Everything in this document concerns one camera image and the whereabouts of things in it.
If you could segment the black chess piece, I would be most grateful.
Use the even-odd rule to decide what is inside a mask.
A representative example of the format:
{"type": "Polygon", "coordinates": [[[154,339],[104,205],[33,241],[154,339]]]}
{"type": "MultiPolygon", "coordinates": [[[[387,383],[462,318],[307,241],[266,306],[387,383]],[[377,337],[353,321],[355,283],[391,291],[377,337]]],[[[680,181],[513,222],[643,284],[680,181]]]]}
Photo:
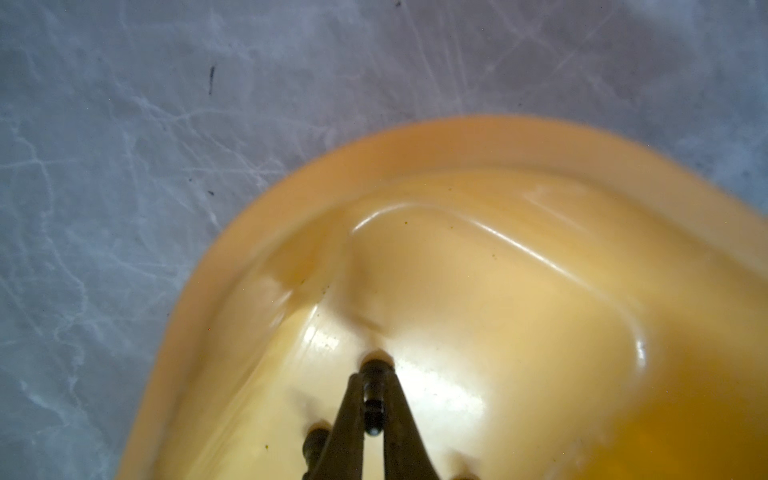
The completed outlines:
{"type": "Polygon", "coordinates": [[[364,428],[368,436],[377,437],[385,431],[388,375],[394,372],[394,363],[386,352],[374,351],[363,358],[359,373],[363,379],[364,428]]]}

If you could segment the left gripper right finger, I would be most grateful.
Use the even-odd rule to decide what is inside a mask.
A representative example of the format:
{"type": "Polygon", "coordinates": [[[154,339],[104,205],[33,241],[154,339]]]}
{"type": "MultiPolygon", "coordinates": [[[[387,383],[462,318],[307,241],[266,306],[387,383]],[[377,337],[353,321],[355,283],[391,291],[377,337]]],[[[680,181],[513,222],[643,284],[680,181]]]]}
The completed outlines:
{"type": "Polygon", "coordinates": [[[384,377],[384,478],[439,478],[394,371],[384,377]]]}

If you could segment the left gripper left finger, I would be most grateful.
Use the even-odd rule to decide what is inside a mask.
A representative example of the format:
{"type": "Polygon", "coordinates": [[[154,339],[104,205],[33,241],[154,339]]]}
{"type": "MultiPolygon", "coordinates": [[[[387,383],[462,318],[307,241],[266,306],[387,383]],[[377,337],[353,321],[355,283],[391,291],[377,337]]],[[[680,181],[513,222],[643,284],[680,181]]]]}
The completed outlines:
{"type": "Polygon", "coordinates": [[[364,452],[363,379],[350,376],[322,456],[306,479],[360,480],[364,452]]]}

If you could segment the yellow tray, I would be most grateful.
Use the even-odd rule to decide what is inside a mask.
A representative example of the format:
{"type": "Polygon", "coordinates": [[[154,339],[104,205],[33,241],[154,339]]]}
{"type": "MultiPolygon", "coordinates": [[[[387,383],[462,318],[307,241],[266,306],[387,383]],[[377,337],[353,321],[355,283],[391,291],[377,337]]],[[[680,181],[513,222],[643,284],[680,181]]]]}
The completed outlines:
{"type": "Polygon", "coordinates": [[[117,475],[298,479],[374,351],[444,479],[763,479],[767,221],[571,123],[359,140],[204,255],[117,475]]]}

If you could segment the black pawn in tray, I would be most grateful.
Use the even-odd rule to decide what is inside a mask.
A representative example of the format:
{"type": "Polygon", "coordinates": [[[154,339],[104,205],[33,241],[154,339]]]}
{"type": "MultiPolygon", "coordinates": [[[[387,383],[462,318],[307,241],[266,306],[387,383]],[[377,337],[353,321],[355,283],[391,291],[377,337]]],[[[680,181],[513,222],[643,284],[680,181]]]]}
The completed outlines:
{"type": "Polygon", "coordinates": [[[332,426],[324,421],[316,422],[311,425],[302,445],[302,456],[307,470],[303,476],[308,478],[322,456],[328,437],[330,436],[332,426]]]}

